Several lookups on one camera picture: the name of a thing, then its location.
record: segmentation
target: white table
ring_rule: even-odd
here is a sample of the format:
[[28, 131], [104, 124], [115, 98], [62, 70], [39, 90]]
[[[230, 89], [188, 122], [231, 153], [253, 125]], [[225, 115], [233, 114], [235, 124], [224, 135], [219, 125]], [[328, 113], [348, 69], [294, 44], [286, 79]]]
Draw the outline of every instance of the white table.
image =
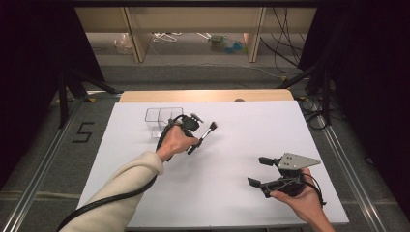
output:
[[[204, 124], [218, 128], [190, 156], [174, 156], [165, 173], [145, 192], [129, 229], [216, 229], [283, 227], [304, 224], [275, 199], [266, 199], [247, 177], [262, 183], [279, 178], [275, 167], [259, 157], [280, 158], [285, 152], [321, 160], [296, 101], [139, 102], [117, 103], [112, 111], [79, 206], [103, 186], [121, 165], [158, 142], [144, 121], [147, 108], [183, 107]], [[331, 223], [347, 223], [324, 164], [312, 166], [322, 188]]]

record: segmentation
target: black cable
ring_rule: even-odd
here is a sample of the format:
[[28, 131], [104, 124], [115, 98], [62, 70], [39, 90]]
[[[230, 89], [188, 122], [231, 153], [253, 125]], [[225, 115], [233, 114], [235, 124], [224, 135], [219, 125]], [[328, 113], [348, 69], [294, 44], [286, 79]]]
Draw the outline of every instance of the black cable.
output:
[[284, 37], [287, 39], [287, 41], [288, 41], [289, 44], [290, 44], [291, 51], [292, 51], [293, 57], [295, 58], [295, 61], [296, 61], [297, 63], [299, 63], [299, 61], [298, 61], [298, 59], [300, 60], [299, 55], [296, 53], [296, 51], [295, 51], [295, 49], [294, 49], [294, 46], [292, 45], [292, 42], [291, 42], [291, 40], [290, 40], [289, 26], [288, 26], [288, 24], [287, 24], [287, 8], [284, 8], [284, 21], [283, 21], [283, 25], [281, 24], [281, 22], [280, 22], [280, 20], [279, 20], [279, 18], [278, 18], [278, 14], [277, 14], [275, 8], [273, 8], [273, 10], [274, 10], [274, 14], [275, 14], [275, 17], [277, 18], [277, 21], [278, 21], [278, 24], [279, 24], [279, 27], [280, 27], [280, 31], [281, 31], [281, 32], [280, 32], [279, 40], [280, 40], [280, 38], [281, 38], [281, 35], [284, 35]]
[[270, 46], [268, 46], [265, 41], [263, 41], [262, 38], [260, 38], [260, 41], [262, 43], [264, 43], [271, 51], [273, 51], [275, 54], [277, 54], [278, 56], [280, 56], [281, 58], [283, 58], [284, 60], [286, 60], [287, 62], [289, 62], [290, 64], [292, 64], [295, 67], [298, 67], [298, 65], [296, 63], [293, 63], [293, 61], [287, 59], [284, 55], [280, 54], [279, 52], [277, 52], [276, 50], [274, 50], [273, 48], [271, 48]]
[[324, 205], [326, 205], [327, 202], [324, 202], [324, 201], [323, 201], [322, 189], [320, 189], [319, 183], [317, 183], [316, 179], [314, 179], [314, 177], [312, 177], [311, 175], [309, 175], [309, 174], [307, 174], [307, 173], [302, 173], [302, 174], [305, 175], [305, 176], [309, 176], [309, 177], [314, 181], [314, 183], [317, 185], [317, 187], [316, 187], [315, 185], [313, 185], [313, 184], [311, 184], [311, 183], [305, 181], [305, 180], [302, 180], [301, 182], [304, 183], [305, 185], [308, 185], [309, 187], [311, 187], [312, 189], [314, 189], [314, 190], [316, 191], [317, 196], [319, 197], [320, 205], [321, 205], [322, 207], [323, 207]]
[[293, 57], [295, 58], [295, 61], [296, 61], [297, 63], [299, 63], [299, 61], [300, 61], [299, 55], [298, 55], [298, 53], [296, 52], [296, 50], [295, 50], [295, 48], [294, 48], [294, 46], [292, 45], [292, 42], [291, 42], [291, 40], [290, 40], [289, 25], [287, 24], [287, 8], [284, 8], [284, 22], [283, 22], [282, 31], [284, 31], [284, 27], [285, 27], [285, 26], [286, 26], [287, 36], [286, 36], [286, 32], [284, 33], [284, 35], [285, 35], [287, 41], [289, 42], [289, 44], [291, 45], [290, 47], [291, 47], [291, 51], [292, 51], [292, 53], [293, 53]]
[[[277, 12], [275, 11], [275, 8], [272, 8], [272, 9], [273, 9], [273, 11], [274, 11], [274, 13], [275, 13], [275, 17], [277, 18], [277, 21], [278, 21], [278, 24], [279, 24], [280, 30], [281, 30], [279, 39], [277, 40], [277, 41], [278, 41], [277, 47], [275, 48], [275, 50], [273, 50], [274, 53], [275, 53], [275, 56], [274, 56], [275, 66], [276, 66], [276, 68], [277, 68], [278, 70], [280, 70], [280, 71], [283, 72], [283, 73], [298, 74], [298, 73], [294, 73], [294, 72], [286, 72], [286, 71], [284, 71], [284, 70], [282, 70], [281, 68], [278, 67], [278, 64], [277, 64], [277, 56], [276, 56], [277, 53], [278, 53], [278, 45], [279, 45], [279, 43], [280, 43], [280, 40], [281, 40], [282, 35], [284, 35], [284, 36], [286, 37], [286, 33], [284, 32], [284, 29], [283, 29], [283, 27], [282, 27], [282, 25], [281, 25], [281, 22], [280, 22], [280, 20], [279, 20], [279, 18], [278, 18]], [[291, 48], [291, 50], [292, 50], [293, 56], [295, 57], [295, 53], [294, 53], [295, 51], [294, 51], [294, 49]], [[293, 63], [293, 62], [291, 62], [291, 61], [288, 60], [288, 59], [286, 59], [286, 61], [288, 61], [289, 63], [291, 63], [292, 65], [294, 65], [296, 68], [299, 67], [298, 64]]]
[[145, 185], [144, 187], [142, 187], [140, 189], [130, 191], [130, 192], [127, 192], [127, 193], [121, 193], [121, 194], [118, 194], [118, 195], [109, 196], [109, 197], [103, 198], [101, 200], [94, 201], [90, 204], [87, 204], [87, 205], [75, 210], [74, 212], [69, 214], [61, 222], [61, 224], [58, 226], [57, 231], [60, 231], [64, 226], [66, 226], [74, 218], [77, 218], [77, 217], [83, 215], [84, 213], [87, 213], [91, 210], [94, 210], [94, 209], [96, 209], [96, 208], [98, 208], [102, 205], [106, 205], [106, 204], [114, 202], [114, 201], [124, 200], [124, 199], [131, 198], [131, 197], [134, 197], [134, 196], [137, 196], [137, 195], [141, 194], [142, 192], [148, 190], [155, 183], [156, 180], [157, 180], [157, 175], [150, 182], [148, 182], [147, 185]]
[[280, 42], [277, 38], [275, 38], [275, 36], [271, 33], [272, 38], [274, 38], [275, 41], [277, 41], [279, 44], [284, 45], [284, 46], [289, 46], [289, 47], [293, 47], [294, 49], [298, 49], [298, 50], [302, 50], [299, 47], [284, 43], [284, 42]]

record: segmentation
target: finger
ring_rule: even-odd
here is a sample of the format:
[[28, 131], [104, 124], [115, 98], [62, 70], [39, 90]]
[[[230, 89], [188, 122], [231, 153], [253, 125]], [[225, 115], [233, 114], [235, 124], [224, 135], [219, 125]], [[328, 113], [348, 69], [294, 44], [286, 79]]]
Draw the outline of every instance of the finger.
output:
[[308, 169], [307, 167], [304, 167], [301, 170], [302, 170], [302, 173], [306, 174], [306, 175], [304, 175], [305, 181], [307, 181], [307, 182], [311, 183], [312, 185], [314, 185], [314, 182], [311, 179], [310, 169]]
[[190, 145], [198, 144], [199, 139], [197, 137], [190, 137]]

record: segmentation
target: beige sleeve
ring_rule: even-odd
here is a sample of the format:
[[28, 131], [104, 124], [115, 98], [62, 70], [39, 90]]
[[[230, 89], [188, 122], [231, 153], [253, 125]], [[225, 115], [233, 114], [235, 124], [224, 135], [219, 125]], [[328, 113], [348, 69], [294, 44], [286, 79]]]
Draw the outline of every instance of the beige sleeve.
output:
[[[145, 186], [163, 173], [163, 164], [154, 152], [145, 152], [118, 169], [86, 204]], [[61, 231], [124, 231], [135, 213], [142, 194], [115, 201], [73, 219]]]

